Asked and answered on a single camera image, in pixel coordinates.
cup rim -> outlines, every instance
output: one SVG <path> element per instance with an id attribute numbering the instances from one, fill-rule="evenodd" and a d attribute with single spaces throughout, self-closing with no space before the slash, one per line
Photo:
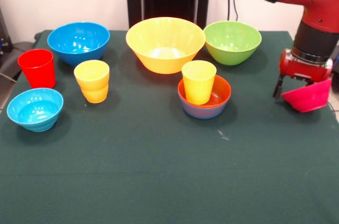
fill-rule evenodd
<path id="1" fill-rule="evenodd" d="M 95 79 L 83 79 L 82 77 L 80 77 L 79 75 L 77 75 L 76 69 L 77 69 L 80 65 L 83 65 L 83 64 L 88 63 L 88 62 L 99 62 L 99 63 L 104 64 L 104 65 L 107 67 L 107 72 L 106 72 L 103 76 L 98 77 L 98 78 L 95 78 Z M 80 79 L 80 80 L 82 80 L 82 81 L 86 81 L 86 82 L 93 82 L 93 81 L 100 80 L 100 79 L 104 78 L 105 76 L 107 76 L 107 74 L 109 74 L 109 72 L 110 72 L 110 66 L 109 66 L 106 62 L 101 61 L 101 60 L 87 60 L 87 61 L 83 61 L 83 62 L 81 62 L 80 64 L 78 64 L 78 65 L 74 68 L 74 70 L 73 70 L 73 73 L 74 73 L 75 78 Z"/>
<path id="2" fill-rule="evenodd" d="M 186 74 L 184 74 L 183 69 L 184 69 L 185 66 L 188 66 L 188 64 L 192 64 L 193 62 L 204 62 L 204 63 L 207 62 L 209 65 L 212 65 L 212 66 L 213 66 L 213 70 L 215 71 L 214 74 L 213 74 L 212 76 L 206 77 L 206 78 L 192 78 L 192 77 L 190 77 L 190 76 L 187 76 Z M 217 67 L 216 67 L 213 63 L 211 63 L 211 62 L 209 62 L 209 61 L 205 61 L 205 60 L 193 60 L 193 61 L 186 62 L 186 63 L 181 67 L 181 73 L 182 73 L 182 75 L 183 75 L 184 77 L 186 77 L 186 78 L 188 78 L 188 79 L 190 79 L 190 80 L 194 80 L 194 81 L 204 81 L 204 80 L 209 80 L 209 79 L 211 79 L 211 78 L 213 78 L 213 77 L 216 76 L 216 74 L 217 74 Z"/>
<path id="3" fill-rule="evenodd" d="M 226 84 L 229 85 L 229 96 L 223 100 L 222 102 L 218 103 L 218 104 L 214 104 L 214 105 L 196 105 L 196 104 L 193 104 L 193 103 L 190 103 L 188 102 L 188 100 L 181 94 L 180 92 L 180 86 L 184 84 L 184 79 L 181 79 L 179 84 L 178 84 L 178 88 L 177 88 L 177 91 L 178 91 L 178 95 L 180 97 L 180 99 L 182 99 L 186 104 L 190 105 L 190 106 L 194 106 L 194 107 L 199 107 L 199 108 L 202 108 L 202 109 L 212 109 L 214 107 L 219 107 L 219 106 L 222 106 L 224 105 L 225 103 L 227 103 L 232 95 L 232 87 L 231 87 L 231 84 L 226 80 L 224 79 L 223 77 L 219 76 L 219 75 L 216 75 L 216 77 L 218 77 L 219 79 L 221 79 L 222 81 L 224 81 Z"/>
<path id="4" fill-rule="evenodd" d="M 48 62 L 44 63 L 43 65 L 40 65 L 40 66 L 35 66 L 35 67 L 27 67 L 27 66 L 22 66 L 22 64 L 20 63 L 20 60 L 22 59 L 22 57 L 25 55 L 27 55 L 27 53 L 30 53 L 30 52 L 35 52 L 35 51 L 47 51 L 47 53 L 49 53 L 51 55 L 51 59 L 48 60 Z M 28 50 L 24 53 L 22 53 L 18 59 L 17 59 L 17 64 L 21 67 L 21 68 L 24 68 L 24 69 L 37 69 L 37 68 L 41 68 L 47 64 L 49 64 L 51 61 L 53 61 L 53 53 L 48 50 L 48 49 L 44 49 L 44 48 L 38 48 L 38 49 L 31 49 L 31 50 Z"/>

bowl rim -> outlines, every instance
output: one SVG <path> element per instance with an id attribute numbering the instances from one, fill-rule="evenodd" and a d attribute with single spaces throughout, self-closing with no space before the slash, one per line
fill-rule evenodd
<path id="1" fill-rule="evenodd" d="M 251 48 L 248 48 L 248 49 L 244 49 L 244 50 L 234 50 L 234 51 L 230 51 L 230 52 L 232 52 L 232 53 L 242 53 L 242 52 L 251 51 L 251 50 L 257 48 L 257 47 L 261 44 L 261 42 L 262 42 L 262 35 L 261 35 L 261 33 L 260 33 L 259 30 L 257 30 L 256 28 L 254 28 L 253 26 L 251 26 L 251 25 L 249 25 L 249 24 L 245 24 L 245 23 L 238 22 L 238 21 L 232 21 L 232 20 L 229 20 L 229 21 L 227 21 L 227 20 L 222 20 L 222 21 L 217 21 L 217 22 L 210 23 L 209 25 L 205 26 L 205 28 L 203 29 L 203 32 L 204 32 L 205 36 L 206 36 L 206 31 L 205 31 L 205 30 L 206 30 L 208 27 L 210 27 L 210 26 L 212 26 L 212 25 L 214 25 L 214 24 L 219 24 L 219 23 L 226 23 L 226 24 L 227 24 L 227 23 L 236 23 L 236 24 L 242 24 L 242 25 L 244 25 L 244 26 L 247 26 L 247 27 L 249 27 L 249 28 L 252 28 L 252 29 L 255 30 L 255 31 L 258 33 L 258 35 L 260 36 L 260 41 L 259 41 L 258 44 L 255 45 L 254 47 L 251 47 Z M 216 46 L 212 45 L 210 42 L 207 41 L 207 38 L 206 38 L 206 43 L 207 43 L 208 45 L 210 45 L 211 47 L 217 49 L 217 50 L 220 50 L 220 51 L 226 51 L 226 50 L 224 50 L 224 49 L 217 48 Z"/>
<path id="2" fill-rule="evenodd" d="M 105 65 L 105 67 L 107 67 L 107 72 L 101 76 L 101 77 L 98 77 L 98 78 L 95 78 L 95 79 L 83 79 L 82 77 L 79 76 L 79 74 L 76 75 L 76 72 L 75 70 L 77 70 L 77 68 L 79 69 L 79 65 L 81 64 L 84 64 L 84 63 L 87 63 L 87 62 L 90 62 L 90 63 L 93 63 L 93 62 L 96 62 L 96 63 L 100 63 L 100 64 L 103 64 Z M 101 60 L 87 60 L 87 61 L 83 61 L 83 62 L 80 62 L 73 70 L 73 74 L 75 76 L 76 79 L 80 79 L 82 81 L 86 81 L 86 82 L 93 82 L 93 81 L 97 81 L 97 80 L 100 80 L 100 79 L 103 79 L 104 77 L 107 76 L 107 74 L 110 73 L 110 66 L 107 64 L 107 62 L 104 62 L 104 61 L 101 61 Z"/>
<path id="3" fill-rule="evenodd" d="M 186 104 L 190 105 L 190 106 L 193 106 L 193 107 L 199 107 L 199 108 L 202 108 L 202 109 L 212 109 L 212 108 L 215 108 L 215 107 L 220 107 L 224 104 L 226 104 L 229 99 L 231 98 L 231 95 L 232 95 L 232 87 L 231 87 L 231 84 L 226 80 L 224 79 L 223 77 L 219 76 L 219 75 L 216 75 L 216 77 L 220 78 L 222 81 L 224 81 L 227 85 L 229 85 L 229 96 L 223 100 L 222 102 L 218 103 L 218 104 L 214 104 L 214 105 L 195 105 L 195 104 L 192 104 L 190 102 L 187 101 L 186 98 L 184 98 L 184 96 L 181 95 L 180 93 L 180 85 L 181 84 L 184 84 L 183 81 L 184 79 L 181 79 L 180 82 L 178 83 L 178 87 L 177 87 L 177 91 L 178 91 L 178 95 L 180 97 L 180 99 L 182 99 Z"/>
<path id="4" fill-rule="evenodd" d="M 58 111 L 57 111 L 52 117 L 50 117 L 49 119 L 47 119 L 47 120 L 42 120 L 42 121 L 39 121 L 39 122 L 30 122 L 30 123 L 28 123 L 28 122 L 18 122 L 18 121 L 16 121 L 16 120 L 12 119 L 11 116 L 9 115 L 9 113 L 8 113 L 8 110 L 9 110 L 9 108 L 10 108 L 12 102 L 13 102 L 14 100 L 16 100 L 20 95 L 22 95 L 22 94 L 24 94 L 24 93 L 27 93 L 27 92 L 33 92 L 33 91 L 36 91 L 36 90 L 48 90 L 48 91 L 55 92 L 57 95 L 59 95 L 59 96 L 61 97 L 61 105 L 60 105 Z M 33 88 L 33 89 L 29 89 L 29 90 L 27 90 L 27 91 L 24 91 L 24 92 L 18 94 L 16 97 L 14 97 L 14 98 L 9 102 L 9 104 L 8 104 L 8 106 L 7 106 L 6 113 L 7 113 L 8 118 L 9 118 L 12 122 L 14 122 L 14 123 L 16 123 L 16 124 L 18 124 L 18 125 L 21 125 L 21 126 L 37 125 L 37 124 L 39 124 L 39 123 L 46 122 L 46 121 L 50 120 L 51 118 L 55 117 L 58 113 L 60 113 L 60 111 L 61 111 L 61 109 L 63 108 L 63 106 L 64 106 L 64 98 L 63 98 L 63 96 L 62 96 L 61 93 L 59 93 L 57 90 L 54 90 L 54 89 L 52 89 L 52 88 L 41 87 L 41 88 Z"/>
<path id="5" fill-rule="evenodd" d="M 59 29 L 61 29 L 61 28 L 63 28 L 63 27 L 66 27 L 66 26 L 73 25 L 73 24 L 94 24 L 94 25 L 98 25 L 98 26 L 100 26 L 100 27 L 102 27 L 103 29 L 106 30 L 106 32 L 108 33 L 108 38 L 107 38 L 107 40 L 106 40 L 105 43 L 103 43 L 103 44 L 100 45 L 99 47 L 97 47 L 97 48 L 95 48 L 95 49 L 93 49 L 93 50 L 91 50 L 91 51 L 89 51 L 89 52 L 67 53 L 67 52 L 62 52 L 62 51 L 59 51 L 59 50 L 53 48 L 53 47 L 51 46 L 51 44 L 49 43 L 49 38 L 50 38 L 50 36 L 51 36 L 55 31 L 57 31 L 57 30 L 59 30 Z M 73 56 L 76 56 L 76 55 L 83 55 L 84 53 L 90 53 L 90 52 L 93 52 L 93 51 L 97 51 L 98 49 L 104 47 L 104 46 L 110 41 L 110 37 L 111 37 L 110 31 L 109 31 L 106 27 L 104 27 L 103 25 L 98 24 L 98 23 L 94 23 L 94 22 L 89 22 L 89 21 L 81 21 L 81 22 L 73 22 L 73 23 L 64 24 L 64 25 L 61 25 L 61 26 L 55 28 L 53 31 L 51 31 L 51 32 L 49 33 L 49 35 L 48 35 L 48 37 L 47 37 L 47 44 L 48 44 L 48 46 L 49 46 L 53 51 L 55 51 L 55 52 L 63 53 L 63 54 L 65 54 L 65 55 L 73 55 Z"/>
<path id="6" fill-rule="evenodd" d="M 155 58 L 155 57 L 150 57 L 150 56 L 145 56 L 143 53 L 139 53 L 137 52 L 134 48 L 132 48 L 130 42 L 128 41 L 128 35 L 130 35 L 130 30 L 133 29 L 134 27 L 136 27 L 136 25 L 140 24 L 140 23 L 143 23 L 145 21 L 153 21 L 155 19 L 172 19 L 172 20 L 177 20 L 177 21 L 186 21 L 188 23 L 190 23 L 191 25 L 193 25 L 193 27 L 199 29 L 199 31 L 202 33 L 202 36 L 204 38 L 204 41 L 202 41 L 202 45 L 200 48 L 198 48 L 197 50 L 195 50 L 194 52 L 190 52 L 189 54 L 185 54 L 185 56 L 183 57 L 179 57 L 179 58 Z M 158 16 L 158 17 L 152 17 L 150 19 L 145 19 L 145 20 L 142 20 L 142 21 L 139 21 L 138 23 L 134 24 L 130 29 L 128 29 L 127 33 L 126 33 L 126 37 L 125 37 L 125 40 L 126 40 L 126 43 L 127 45 L 129 46 L 130 49 L 133 50 L 134 53 L 137 53 L 138 55 L 141 55 L 143 57 L 146 57 L 146 58 L 151 58 L 151 59 L 156 59 L 156 60 L 179 60 L 179 59 L 183 59 L 183 58 L 187 58 L 189 56 L 193 56 L 194 54 L 197 54 L 199 52 L 199 50 L 201 50 L 203 48 L 203 46 L 205 45 L 205 42 L 206 42 L 206 35 L 203 31 L 203 29 L 201 29 L 197 24 L 191 22 L 191 21 L 188 21 L 186 19 L 181 19 L 179 17 L 171 17 L 171 16 Z"/>

blue bowl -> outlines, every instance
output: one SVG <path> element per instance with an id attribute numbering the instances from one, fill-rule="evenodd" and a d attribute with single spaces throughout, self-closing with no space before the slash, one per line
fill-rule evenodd
<path id="1" fill-rule="evenodd" d="M 63 96 L 50 88 L 25 91 L 11 100 L 8 117 L 25 129 L 41 132 L 50 129 L 63 108 Z"/>
<path id="2" fill-rule="evenodd" d="M 47 43 L 61 60 L 75 67 L 83 61 L 99 60 L 106 51 L 109 39 L 109 30 L 102 25 L 78 22 L 52 31 Z"/>
<path id="3" fill-rule="evenodd" d="M 183 100 L 181 100 L 181 102 L 182 102 L 182 108 L 187 114 L 189 114 L 190 116 L 194 118 L 202 119 L 202 120 L 207 120 L 207 119 L 212 119 L 212 118 L 217 117 L 223 112 L 227 104 L 226 102 L 225 104 L 221 106 L 206 109 L 206 108 L 187 104 Z"/>

green bowl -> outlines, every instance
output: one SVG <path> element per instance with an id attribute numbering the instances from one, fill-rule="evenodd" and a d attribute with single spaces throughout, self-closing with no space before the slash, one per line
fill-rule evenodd
<path id="1" fill-rule="evenodd" d="M 257 29 L 235 21 L 212 23 L 204 32 L 207 50 L 217 62 L 225 65 L 242 63 L 261 43 Z"/>

red cup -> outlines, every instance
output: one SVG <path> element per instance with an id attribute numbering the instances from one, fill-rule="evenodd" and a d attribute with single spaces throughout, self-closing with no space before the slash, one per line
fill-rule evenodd
<path id="1" fill-rule="evenodd" d="M 19 56 L 17 64 L 32 88 L 53 88 L 56 84 L 53 53 L 46 49 L 32 49 Z"/>

